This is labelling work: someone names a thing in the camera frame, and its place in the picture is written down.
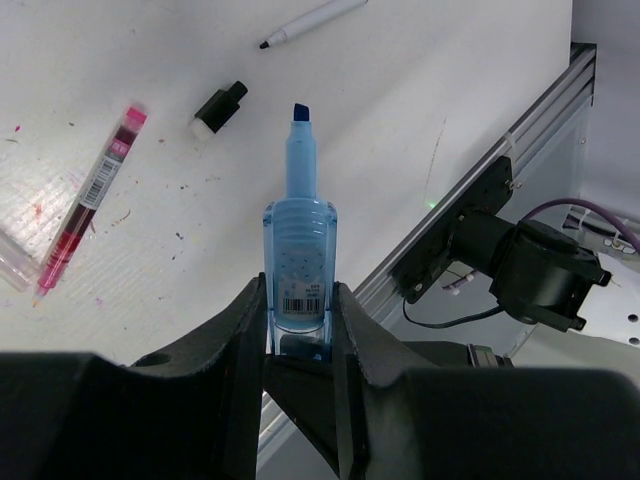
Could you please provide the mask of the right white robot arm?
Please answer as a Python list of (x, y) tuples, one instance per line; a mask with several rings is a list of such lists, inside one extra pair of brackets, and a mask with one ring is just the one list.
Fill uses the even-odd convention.
[(492, 279), (489, 292), (509, 316), (561, 332), (584, 329), (587, 294), (611, 279), (593, 252), (536, 220), (513, 224), (472, 212), (453, 231), (449, 252)]

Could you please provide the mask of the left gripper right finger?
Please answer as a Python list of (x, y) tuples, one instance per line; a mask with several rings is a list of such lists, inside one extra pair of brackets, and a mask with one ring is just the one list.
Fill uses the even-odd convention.
[(607, 370), (441, 368), (333, 293), (343, 479), (635, 479), (639, 391)]

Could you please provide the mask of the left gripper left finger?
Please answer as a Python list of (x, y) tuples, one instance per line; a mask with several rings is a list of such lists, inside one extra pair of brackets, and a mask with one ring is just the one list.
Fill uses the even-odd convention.
[(122, 366), (87, 352), (1, 357), (5, 479), (252, 479), (266, 282)]

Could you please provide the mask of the blue highlighter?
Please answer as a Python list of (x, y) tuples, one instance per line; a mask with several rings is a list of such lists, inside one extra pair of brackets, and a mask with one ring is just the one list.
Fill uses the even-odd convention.
[(310, 109), (293, 107), (285, 151), (285, 194), (263, 214), (267, 317), (274, 355), (329, 362), (337, 210), (317, 193)]

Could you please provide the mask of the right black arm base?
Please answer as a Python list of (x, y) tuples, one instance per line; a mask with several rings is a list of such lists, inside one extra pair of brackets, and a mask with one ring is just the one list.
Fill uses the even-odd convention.
[(500, 156), (477, 178), (459, 182), (453, 196), (440, 202), (391, 270), (404, 300), (416, 303), (454, 261), (488, 268), (492, 249), (510, 229), (497, 213), (512, 197), (512, 181), (512, 161)]

